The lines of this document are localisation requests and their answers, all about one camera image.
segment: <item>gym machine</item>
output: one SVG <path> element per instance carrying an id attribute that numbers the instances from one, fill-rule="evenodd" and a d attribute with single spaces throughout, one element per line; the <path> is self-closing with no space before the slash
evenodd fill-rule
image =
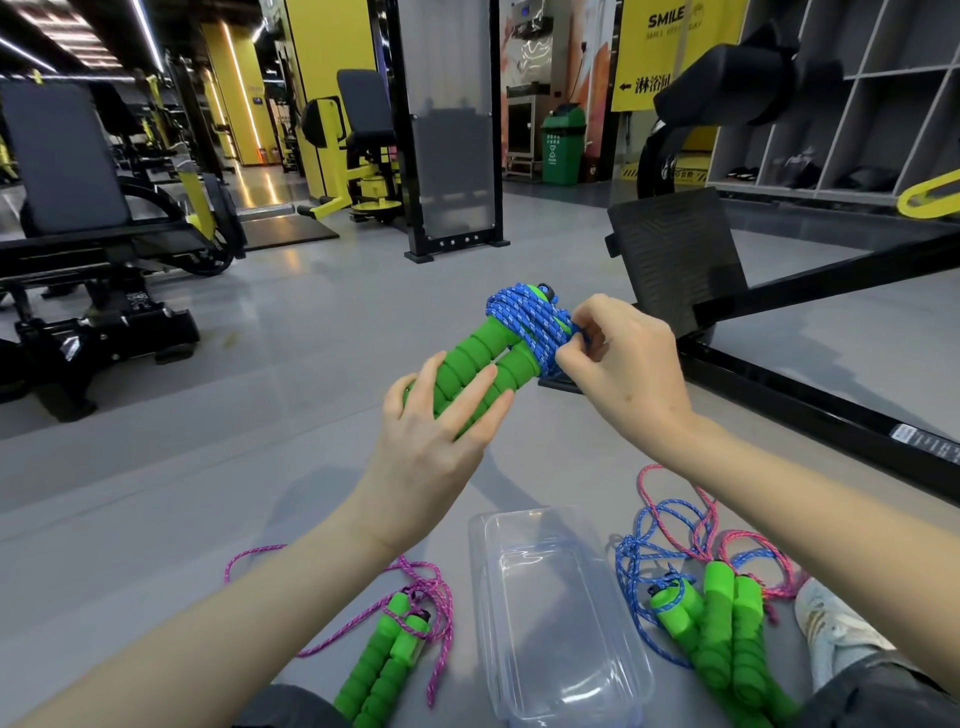
<path id="1" fill-rule="evenodd" d="M 640 199 L 610 208 L 608 251 L 622 255 L 636 307 L 673 329 L 689 381 L 960 503 L 960 444 L 710 346 L 721 321 L 960 267 L 960 233 L 950 233 L 750 287 L 716 190 L 671 194 L 692 128 L 791 118 L 799 97 L 840 83 L 839 61 L 801 64 L 798 51 L 769 24 L 712 48 L 657 95 Z M 541 384 L 578 391 L 566 377 Z"/>
<path id="2" fill-rule="evenodd" d="M 343 104 L 337 96 L 313 99 L 300 121 L 303 138 L 317 148 L 332 195 L 316 207 L 298 206 L 297 212 L 320 221 L 349 207 L 354 222 L 373 219 L 389 225 L 403 214 L 403 203 L 390 159 L 396 136 L 383 79 L 373 70 L 343 69 L 337 71 L 337 86 Z M 347 152 L 346 160 L 338 150 Z"/>
<path id="3" fill-rule="evenodd" d="M 158 149 L 132 141 L 134 136 L 145 133 L 144 126 L 120 98 L 114 85 L 108 81 L 93 81 L 88 86 L 104 130 L 120 140 L 112 150 L 117 166 L 144 182 L 151 181 L 150 172 L 163 172 L 169 178 L 162 182 L 153 182 L 154 184 L 177 182 L 177 171 L 170 159 L 169 149 Z"/>
<path id="4" fill-rule="evenodd" d="M 368 0 L 387 79 L 403 213 L 416 263 L 476 245 L 501 248 L 497 0 Z"/>
<path id="5" fill-rule="evenodd" d="M 8 84 L 2 95 L 27 193 L 28 234 L 0 242 L 0 291 L 13 298 L 19 339 L 0 340 L 0 401 L 33 391 L 58 420 L 74 422 L 96 410 L 86 389 L 109 365 L 148 354 L 165 364 L 193 354 L 200 341 L 193 317 L 154 301 L 144 276 L 211 253 L 201 227 L 228 211 L 217 209 L 219 188 L 208 184 L 213 209 L 204 203 L 197 220 L 174 205 L 165 217 L 134 221 L 126 199 L 132 188 L 116 175 L 85 87 Z M 84 184 L 77 186 L 79 179 Z M 149 195 L 148 185 L 132 183 Z M 48 323 L 31 309 L 30 288 L 80 283 L 91 300 L 82 317 Z"/>

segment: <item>hand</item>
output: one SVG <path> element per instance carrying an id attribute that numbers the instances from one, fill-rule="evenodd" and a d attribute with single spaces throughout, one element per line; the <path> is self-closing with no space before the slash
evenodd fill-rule
<path id="1" fill-rule="evenodd" d="M 493 384 L 496 366 L 481 371 L 434 420 L 433 388 L 444 356 L 427 359 L 419 374 L 405 376 L 387 392 L 370 465 L 348 499 L 358 527 L 392 556 L 418 543 L 444 517 L 514 401 L 513 392 L 503 393 L 457 439 Z M 403 391 L 412 383 L 404 407 Z"/>
<path id="2" fill-rule="evenodd" d="M 609 296 L 573 312 L 582 334 L 557 351 L 557 363 L 625 439 L 651 457 L 672 451 L 698 422 L 690 407 L 670 326 Z"/>

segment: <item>green foam handle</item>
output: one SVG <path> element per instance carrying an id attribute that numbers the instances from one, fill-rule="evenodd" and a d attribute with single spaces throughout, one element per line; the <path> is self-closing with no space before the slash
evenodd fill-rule
<path id="1" fill-rule="evenodd" d="M 537 286 L 528 287 L 547 301 L 546 294 Z M 564 331 L 570 333 L 570 328 L 564 322 L 560 319 L 554 320 Z M 510 350 L 496 361 L 497 357 L 507 349 Z M 437 369 L 437 383 L 433 389 L 433 416 L 440 417 L 464 387 L 470 384 L 484 367 L 494 361 L 497 369 L 496 379 L 464 425 L 460 435 L 483 417 L 496 399 L 508 389 L 516 391 L 534 377 L 540 376 L 540 363 L 527 343 L 493 316 L 488 316 L 483 326 L 447 352 L 443 363 Z M 403 393 L 404 404 L 414 386 L 416 382 L 407 387 Z"/>
<path id="2" fill-rule="evenodd" d="M 404 615 L 410 611 L 410 597 L 397 592 L 387 605 L 395 615 Z M 360 654 L 356 667 L 350 672 L 347 681 L 333 700 L 333 707 L 347 720 L 354 720 L 370 694 L 380 670 L 390 657 L 396 638 L 406 634 L 389 615 L 383 615 L 376 623 L 376 629 Z"/>
<path id="3" fill-rule="evenodd" d="M 697 645 L 700 643 L 700 635 L 697 632 L 697 623 L 693 616 L 686 610 L 684 602 L 687 601 L 686 595 L 694 591 L 689 582 L 684 582 L 684 599 L 663 612 L 657 612 L 657 619 L 663 625 L 663 629 L 673 638 L 680 649 L 686 655 L 692 655 Z M 677 598 L 680 593 L 680 587 L 667 587 L 654 594 L 650 599 L 650 606 L 653 609 L 661 609 Z"/>
<path id="4" fill-rule="evenodd" d="M 800 704 L 786 694 L 773 675 L 767 675 L 767 704 L 766 714 L 777 725 L 788 723 L 800 712 Z"/>
<path id="5" fill-rule="evenodd" d="M 663 625 L 670 637 L 680 646 L 686 658 L 692 660 L 699 647 L 700 634 L 697 631 L 695 621 L 684 608 L 684 604 L 688 602 L 686 595 L 695 590 L 689 582 L 684 581 L 684 583 L 686 589 L 684 590 L 683 601 L 664 612 L 657 612 L 657 619 L 660 620 L 660 624 Z M 650 606 L 659 609 L 677 598 L 679 592 L 680 587 L 667 587 L 653 595 L 650 599 Z M 708 690 L 727 718 L 730 719 L 734 728 L 773 728 L 773 725 L 763 713 L 742 704 L 729 691 L 711 688 L 710 686 L 708 686 Z"/>
<path id="6" fill-rule="evenodd" d="M 418 615 L 410 615 L 404 623 L 418 632 L 430 630 L 427 621 Z M 354 726 L 382 728 L 387 724 L 403 693 L 407 677 L 420 657 L 424 640 L 400 629 L 399 625 L 397 630 L 394 645 L 390 649 L 390 657 L 372 684 L 370 694 L 364 700 L 359 715 L 353 721 Z"/>
<path id="7" fill-rule="evenodd" d="M 700 645 L 692 662 L 704 682 L 715 690 L 726 690 L 732 678 L 733 579 L 733 569 L 722 561 L 707 564 Z"/>
<path id="8" fill-rule="evenodd" d="M 734 579 L 733 694 L 744 705 L 767 702 L 770 669 L 763 637 L 763 589 L 749 576 Z"/>

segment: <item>clear plastic box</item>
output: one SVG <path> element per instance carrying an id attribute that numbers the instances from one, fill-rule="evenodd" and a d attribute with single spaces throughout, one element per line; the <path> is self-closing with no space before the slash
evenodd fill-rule
<path id="1" fill-rule="evenodd" d="M 635 728 L 654 679 L 600 538 L 575 506 L 468 525 L 480 659 L 512 728 Z"/>

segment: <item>green trash bin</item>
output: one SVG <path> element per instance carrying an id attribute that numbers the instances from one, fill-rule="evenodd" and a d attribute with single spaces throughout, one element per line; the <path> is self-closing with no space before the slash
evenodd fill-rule
<path id="1" fill-rule="evenodd" d="M 562 104 L 543 120 L 543 181 L 576 184 L 584 155 L 587 116 L 577 104 Z"/>

